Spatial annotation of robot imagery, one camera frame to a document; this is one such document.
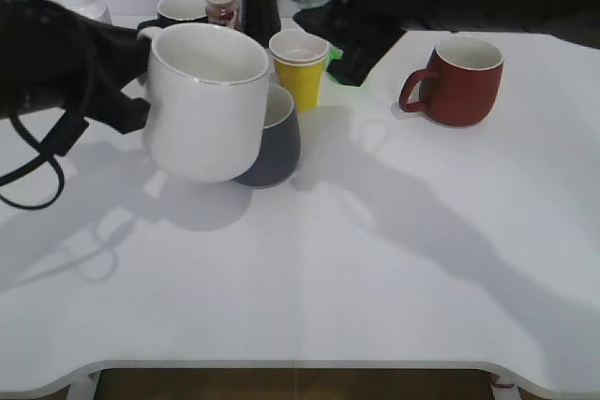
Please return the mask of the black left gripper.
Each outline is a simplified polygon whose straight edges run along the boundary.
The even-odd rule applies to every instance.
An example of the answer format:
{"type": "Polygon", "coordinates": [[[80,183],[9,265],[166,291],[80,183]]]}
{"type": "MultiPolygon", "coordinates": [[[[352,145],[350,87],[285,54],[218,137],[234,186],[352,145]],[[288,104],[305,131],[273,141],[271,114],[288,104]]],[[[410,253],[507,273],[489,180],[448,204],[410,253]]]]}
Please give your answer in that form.
{"type": "Polygon", "coordinates": [[[150,104],[123,89],[148,68],[151,41],[134,29],[88,19],[48,0],[30,0],[44,71],[65,93],[64,108],[121,134],[144,128],[150,104]]]}

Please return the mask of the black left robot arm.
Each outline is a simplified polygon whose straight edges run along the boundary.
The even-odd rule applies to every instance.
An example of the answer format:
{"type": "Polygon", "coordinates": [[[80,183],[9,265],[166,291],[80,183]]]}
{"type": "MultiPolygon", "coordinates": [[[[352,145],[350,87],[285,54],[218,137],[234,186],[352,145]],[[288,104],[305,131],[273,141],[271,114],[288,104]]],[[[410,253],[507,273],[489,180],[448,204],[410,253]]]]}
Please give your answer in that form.
{"type": "Polygon", "coordinates": [[[121,134],[150,109],[123,92],[147,70],[150,41],[52,0],[1,0],[1,116],[61,108],[121,134]]]}

